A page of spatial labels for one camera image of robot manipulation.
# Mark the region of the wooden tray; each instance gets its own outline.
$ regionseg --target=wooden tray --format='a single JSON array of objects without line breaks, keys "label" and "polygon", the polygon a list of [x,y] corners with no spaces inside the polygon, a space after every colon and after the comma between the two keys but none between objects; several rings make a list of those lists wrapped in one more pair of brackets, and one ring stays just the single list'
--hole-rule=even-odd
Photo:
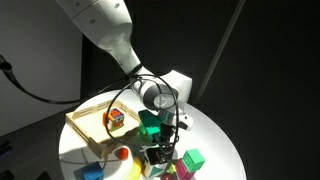
[{"label": "wooden tray", "polygon": [[[79,111],[70,112],[65,116],[66,123],[84,140],[98,158],[107,157],[118,145],[110,138],[102,124],[103,113],[108,110],[110,102],[106,101]],[[137,133],[136,127],[139,127],[140,123],[138,114],[118,100],[113,103],[112,108],[120,110],[125,118],[124,126],[111,132],[111,134],[116,138],[134,136]]]}]

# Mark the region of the teal block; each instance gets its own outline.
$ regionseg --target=teal block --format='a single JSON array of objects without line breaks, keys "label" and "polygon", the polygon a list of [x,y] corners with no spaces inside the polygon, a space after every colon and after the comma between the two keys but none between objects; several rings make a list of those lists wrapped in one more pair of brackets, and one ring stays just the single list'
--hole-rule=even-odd
[{"label": "teal block", "polygon": [[142,110],[138,112],[138,115],[141,120],[140,125],[140,134],[141,137],[148,137],[148,139],[152,142],[153,135],[158,134],[160,136],[160,124],[161,121],[158,119],[157,116],[152,114],[148,110]]},{"label": "teal block", "polygon": [[198,149],[191,149],[184,153],[182,162],[189,173],[199,170],[205,162],[204,157]]}]

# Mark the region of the pink block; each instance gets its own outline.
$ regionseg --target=pink block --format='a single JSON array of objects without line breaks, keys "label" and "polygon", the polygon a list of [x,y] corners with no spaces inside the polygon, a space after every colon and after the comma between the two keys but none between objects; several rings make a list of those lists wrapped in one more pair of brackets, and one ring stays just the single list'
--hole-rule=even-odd
[{"label": "pink block", "polygon": [[196,172],[189,173],[181,159],[179,159],[176,164],[176,171],[177,171],[177,176],[179,177],[180,180],[189,180],[193,177],[194,173],[196,173]]}]

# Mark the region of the dark background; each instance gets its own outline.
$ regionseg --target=dark background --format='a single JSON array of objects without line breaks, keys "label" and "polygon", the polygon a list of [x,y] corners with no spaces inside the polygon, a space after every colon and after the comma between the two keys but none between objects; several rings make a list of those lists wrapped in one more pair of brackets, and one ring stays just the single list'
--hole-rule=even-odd
[{"label": "dark background", "polygon": [[[193,79],[189,103],[229,136],[249,180],[319,179],[315,1],[247,1],[194,104],[237,3],[129,0],[133,47],[153,73],[175,69]],[[108,54],[87,40],[84,49],[83,95],[124,76]]]}]

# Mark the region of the colorful toy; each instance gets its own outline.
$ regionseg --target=colorful toy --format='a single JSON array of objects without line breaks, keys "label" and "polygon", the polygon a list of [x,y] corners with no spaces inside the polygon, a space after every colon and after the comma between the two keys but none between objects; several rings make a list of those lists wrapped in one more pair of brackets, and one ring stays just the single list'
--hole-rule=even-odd
[{"label": "colorful toy", "polygon": [[[107,117],[107,112],[103,113],[103,125],[106,126],[106,117]],[[117,108],[114,108],[110,111],[109,115],[109,123],[107,125],[108,129],[112,132],[115,131],[119,128],[121,128],[124,125],[124,114],[119,111]]]},{"label": "colorful toy", "polygon": [[168,167],[168,169],[167,169],[167,173],[173,175],[173,174],[175,174],[175,173],[177,172],[177,170],[176,170],[176,165],[175,165],[175,164],[171,163],[171,164],[168,165],[168,166],[169,166],[169,167]]},{"label": "colorful toy", "polygon": [[182,159],[179,159],[176,164],[177,176],[180,180],[191,179],[195,172],[202,167],[204,162],[205,159],[198,149],[186,151]]},{"label": "colorful toy", "polygon": [[123,148],[119,149],[119,151],[118,151],[118,158],[119,158],[120,160],[126,160],[126,159],[128,159],[128,155],[129,155],[129,150],[128,150],[128,148],[123,147]]},{"label": "colorful toy", "polygon": [[161,180],[172,180],[171,174],[167,173],[161,176]]},{"label": "colorful toy", "polygon": [[142,172],[142,162],[138,156],[134,156],[131,170],[126,175],[124,180],[138,180],[141,172]]},{"label": "colorful toy", "polygon": [[154,135],[160,136],[161,121],[148,110],[139,111],[138,114],[141,119],[139,125],[140,138],[144,142],[152,142]]},{"label": "colorful toy", "polygon": [[102,180],[104,172],[98,162],[81,169],[81,180]]},{"label": "colorful toy", "polygon": [[160,176],[164,173],[168,162],[163,162],[160,148],[149,148],[144,153],[143,175],[146,178]]}]

